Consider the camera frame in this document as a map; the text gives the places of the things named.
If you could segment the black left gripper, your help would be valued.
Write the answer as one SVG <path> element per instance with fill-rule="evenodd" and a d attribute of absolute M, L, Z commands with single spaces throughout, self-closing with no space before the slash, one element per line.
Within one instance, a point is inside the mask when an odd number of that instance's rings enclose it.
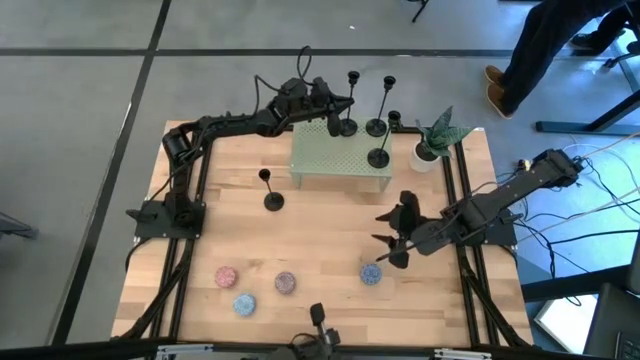
<path fill-rule="evenodd" d="M 327 117 L 329 135 L 338 137 L 342 129 L 339 116 L 354 103 L 351 97 L 332 96 L 322 77 L 314 78 L 310 85 L 300 78 L 291 78 L 272 100 L 272 114 L 279 123 Z"/>

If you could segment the black metal candlestick holder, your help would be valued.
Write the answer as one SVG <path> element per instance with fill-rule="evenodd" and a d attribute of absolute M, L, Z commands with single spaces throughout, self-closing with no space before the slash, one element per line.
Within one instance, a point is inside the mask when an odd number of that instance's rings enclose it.
<path fill-rule="evenodd" d="M 264 198 L 264 206 L 267 210 L 275 212 L 284 206 L 284 197 L 281 193 L 272 190 L 270 185 L 271 172 L 269 169 L 263 168 L 258 172 L 259 178 L 266 184 L 268 193 Z"/>
<path fill-rule="evenodd" d="M 367 161 L 372 167 L 382 169 L 389 164 L 390 155 L 385 150 L 385 145 L 388 142 L 390 134 L 401 129 L 401 113 L 397 110 L 391 110 L 387 116 L 386 132 L 381 145 L 370 150 L 367 155 Z"/>
<path fill-rule="evenodd" d="M 370 119 L 365 126 L 365 130 L 367 134 L 372 137 L 381 137 L 387 131 L 387 125 L 381 119 L 381 115 L 385 108 L 388 93 L 393 89 L 394 85 L 396 84 L 396 78 L 392 75 L 387 75 L 383 78 L 383 82 L 384 82 L 384 85 L 383 85 L 384 94 L 383 94 L 383 98 L 380 104 L 378 114 L 375 118 Z"/>
<path fill-rule="evenodd" d="M 358 83 L 360 78 L 360 73 L 358 71 L 352 70 L 348 72 L 348 82 L 350 85 L 350 94 L 349 97 L 353 98 L 354 88 Z M 351 108 L 347 110 L 347 116 L 341 120 L 341 129 L 340 135 L 343 137 L 351 137 L 353 136 L 358 129 L 358 124 L 351 118 Z"/>

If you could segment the dark blue floral coaster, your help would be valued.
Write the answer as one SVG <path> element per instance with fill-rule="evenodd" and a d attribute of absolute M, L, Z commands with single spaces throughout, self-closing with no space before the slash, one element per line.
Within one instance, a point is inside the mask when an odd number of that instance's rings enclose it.
<path fill-rule="evenodd" d="M 377 264 L 365 264 L 360 269 L 360 280 L 365 285 L 376 285 L 382 279 L 382 269 Z"/>

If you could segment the maroon patterned round coaster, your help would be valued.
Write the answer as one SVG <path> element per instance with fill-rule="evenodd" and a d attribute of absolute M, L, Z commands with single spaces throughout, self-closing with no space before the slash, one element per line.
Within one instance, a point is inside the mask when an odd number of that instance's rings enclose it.
<path fill-rule="evenodd" d="M 274 286 L 281 294 L 291 294 L 296 289 L 296 277 L 291 272 L 281 272 L 276 275 L 274 279 Z"/>

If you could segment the pink patterned round coaster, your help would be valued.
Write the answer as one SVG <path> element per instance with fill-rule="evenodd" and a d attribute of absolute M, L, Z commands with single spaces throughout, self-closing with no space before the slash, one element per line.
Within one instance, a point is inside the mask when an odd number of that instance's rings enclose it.
<path fill-rule="evenodd" d="M 221 266 L 215 272 L 214 281 L 220 288 L 232 288 L 237 280 L 238 273 L 231 266 Z"/>

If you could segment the green perforated metal shelf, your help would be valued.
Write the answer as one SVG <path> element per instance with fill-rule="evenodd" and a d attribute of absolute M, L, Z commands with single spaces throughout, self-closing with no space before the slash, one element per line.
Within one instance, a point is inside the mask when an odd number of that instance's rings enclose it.
<path fill-rule="evenodd" d="M 356 120 L 356 133 L 350 137 L 331 137 L 319 120 L 297 123 L 293 127 L 290 174 L 301 189 L 306 177 L 371 178 L 384 192 L 392 179 L 392 161 L 383 168 L 369 164 L 368 154 L 378 150 L 384 137 L 366 132 L 366 120 Z"/>

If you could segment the potted snake plant white pot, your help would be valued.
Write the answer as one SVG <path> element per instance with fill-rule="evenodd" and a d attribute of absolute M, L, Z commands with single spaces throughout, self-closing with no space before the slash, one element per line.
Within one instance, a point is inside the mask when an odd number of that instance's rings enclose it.
<path fill-rule="evenodd" d="M 420 173 L 429 172 L 439 161 L 451 157 L 450 147 L 461 142 L 471 132 L 472 127 L 453 126 L 453 107 L 449 106 L 429 127 L 415 120 L 420 140 L 414 145 L 410 157 L 410 167 Z"/>

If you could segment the black floor beam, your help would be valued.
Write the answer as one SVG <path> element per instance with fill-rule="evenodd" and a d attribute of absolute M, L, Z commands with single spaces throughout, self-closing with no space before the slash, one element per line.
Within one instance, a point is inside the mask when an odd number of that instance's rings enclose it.
<path fill-rule="evenodd" d="M 595 294 L 604 284 L 626 288 L 630 269 L 630 265 L 624 265 L 524 284 L 522 295 L 526 302 L 539 302 Z"/>

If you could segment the white board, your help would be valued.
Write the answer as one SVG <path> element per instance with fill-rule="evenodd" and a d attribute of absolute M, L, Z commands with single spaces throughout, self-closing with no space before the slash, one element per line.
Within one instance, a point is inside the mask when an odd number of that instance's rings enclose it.
<path fill-rule="evenodd" d="M 534 322 L 570 353 L 582 354 L 597 305 L 595 295 L 546 301 Z"/>

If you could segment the person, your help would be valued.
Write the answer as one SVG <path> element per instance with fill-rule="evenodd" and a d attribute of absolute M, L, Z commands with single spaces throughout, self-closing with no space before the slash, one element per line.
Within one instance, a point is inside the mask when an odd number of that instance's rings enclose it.
<path fill-rule="evenodd" d="M 577 49 L 600 54 L 621 34 L 624 25 L 632 20 L 632 13 L 640 15 L 640 2 L 629 2 L 607 13 L 597 29 L 591 33 L 578 33 L 570 40 Z"/>
<path fill-rule="evenodd" d="M 507 68 L 484 69 L 497 113 L 511 118 L 573 36 L 595 31 L 607 13 L 629 2 L 640 0 L 543 0 L 531 8 Z"/>

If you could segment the black desk foot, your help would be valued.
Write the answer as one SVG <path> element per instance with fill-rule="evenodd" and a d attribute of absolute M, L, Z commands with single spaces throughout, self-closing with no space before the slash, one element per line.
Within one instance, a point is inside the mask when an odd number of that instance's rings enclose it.
<path fill-rule="evenodd" d="M 640 90 L 622 100 L 590 123 L 538 121 L 535 130 L 541 133 L 577 135 L 631 136 L 640 132 L 640 125 L 617 125 L 627 115 L 640 108 Z"/>

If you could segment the dark laptop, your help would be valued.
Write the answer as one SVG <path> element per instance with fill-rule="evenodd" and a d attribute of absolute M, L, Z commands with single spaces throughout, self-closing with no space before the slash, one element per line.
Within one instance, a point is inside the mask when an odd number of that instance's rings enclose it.
<path fill-rule="evenodd" d="M 604 284 L 583 353 L 613 360 L 640 360 L 640 297 Z"/>

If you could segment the black office chair base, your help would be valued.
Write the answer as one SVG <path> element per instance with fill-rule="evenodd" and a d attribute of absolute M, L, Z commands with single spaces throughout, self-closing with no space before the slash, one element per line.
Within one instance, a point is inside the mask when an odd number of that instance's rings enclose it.
<path fill-rule="evenodd" d="M 626 47 L 627 52 L 623 55 L 617 56 L 615 58 L 610 58 L 605 61 L 603 66 L 605 68 L 611 69 L 618 65 L 621 61 L 627 60 L 636 56 L 640 56 L 640 40 L 636 40 L 630 42 Z"/>

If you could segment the grey floor object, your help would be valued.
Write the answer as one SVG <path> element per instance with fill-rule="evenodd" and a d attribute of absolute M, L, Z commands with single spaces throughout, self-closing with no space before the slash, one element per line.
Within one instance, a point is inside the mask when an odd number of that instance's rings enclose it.
<path fill-rule="evenodd" d="M 16 235 L 25 239 L 35 239 L 38 233 L 37 228 L 0 212 L 0 238 L 3 235 Z"/>

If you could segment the silver aluminium bracket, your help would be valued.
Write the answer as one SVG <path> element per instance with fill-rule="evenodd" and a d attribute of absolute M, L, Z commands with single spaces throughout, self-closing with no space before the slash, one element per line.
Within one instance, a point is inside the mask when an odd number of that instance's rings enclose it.
<path fill-rule="evenodd" d="M 485 352 L 440 348 L 434 350 L 436 360 L 492 360 L 492 355 Z"/>
<path fill-rule="evenodd" d="M 178 355 L 212 352 L 213 344 L 173 344 L 157 348 L 154 360 L 175 360 Z"/>

